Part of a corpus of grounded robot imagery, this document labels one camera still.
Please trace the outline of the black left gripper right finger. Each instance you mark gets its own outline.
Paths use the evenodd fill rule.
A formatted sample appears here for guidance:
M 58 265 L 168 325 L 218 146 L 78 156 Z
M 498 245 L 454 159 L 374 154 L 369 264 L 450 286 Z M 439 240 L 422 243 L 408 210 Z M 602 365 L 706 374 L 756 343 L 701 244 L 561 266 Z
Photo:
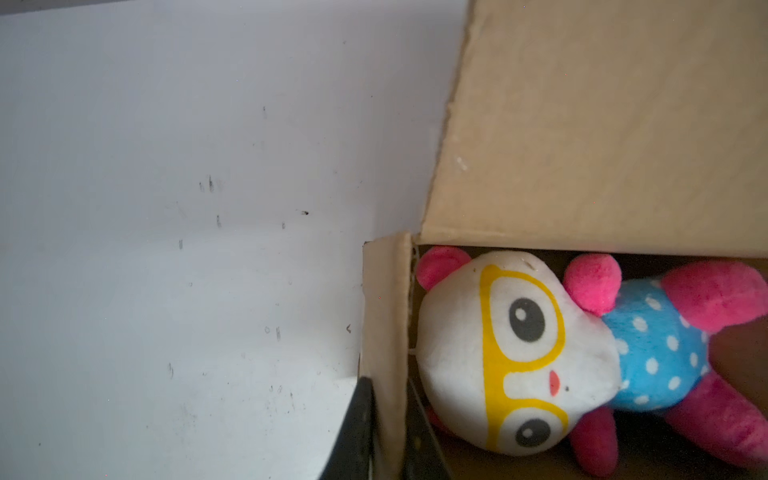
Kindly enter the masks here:
M 451 480 L 439 442 L 411 379 L 407 381 L 406 444 L 402 468 L 405 480 Z

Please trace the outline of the white plush doll with glasses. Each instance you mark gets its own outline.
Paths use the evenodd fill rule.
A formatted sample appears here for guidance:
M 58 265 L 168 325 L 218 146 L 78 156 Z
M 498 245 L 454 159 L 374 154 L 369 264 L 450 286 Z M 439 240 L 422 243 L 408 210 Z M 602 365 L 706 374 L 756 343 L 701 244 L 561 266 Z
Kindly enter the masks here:
M 651 412 L 710 455 L 767 462 L 767 421 L 717 374 L 709 343 L 767 313 L 767 284 L 737 261 L 626 280 L 609 254 L 556 275 L 533 254 L 429 249 L 415 357 L 435 422 L 509 456 L 568 440 L 580 467 L 618 463 L 614 413 Z

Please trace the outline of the brown cardboard express box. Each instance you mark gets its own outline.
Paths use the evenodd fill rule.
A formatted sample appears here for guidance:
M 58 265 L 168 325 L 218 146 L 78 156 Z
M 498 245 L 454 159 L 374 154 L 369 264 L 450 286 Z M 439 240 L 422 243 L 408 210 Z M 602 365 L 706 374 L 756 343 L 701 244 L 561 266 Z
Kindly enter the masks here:
M 417 233 L 363 248 L 359 373 L 375 398 L 372 475 L 402 479 L 411 379 L 452 479 L 593 479 L 568 440 L 529 456 L 435 422 L 415 357 L 436 246 L 521 251 L 556 275 L 609 254 L 626 280 L 707 260 L 767 284 L 767 5 L 763 1 L 473 1 Z M 767 313 L 716 333 L 713 370 L 767 421 Z M 661 416 L 614 413 L 608 479 L 763 479 Z

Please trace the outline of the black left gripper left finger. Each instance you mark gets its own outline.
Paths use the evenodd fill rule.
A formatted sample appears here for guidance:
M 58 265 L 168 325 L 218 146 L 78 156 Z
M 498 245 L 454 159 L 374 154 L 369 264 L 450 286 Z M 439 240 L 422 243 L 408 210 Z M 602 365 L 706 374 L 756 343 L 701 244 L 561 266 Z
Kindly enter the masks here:
M 360 377 L 319 480 L 368 480 L 371 474 L 375 399 L 372 380 Z

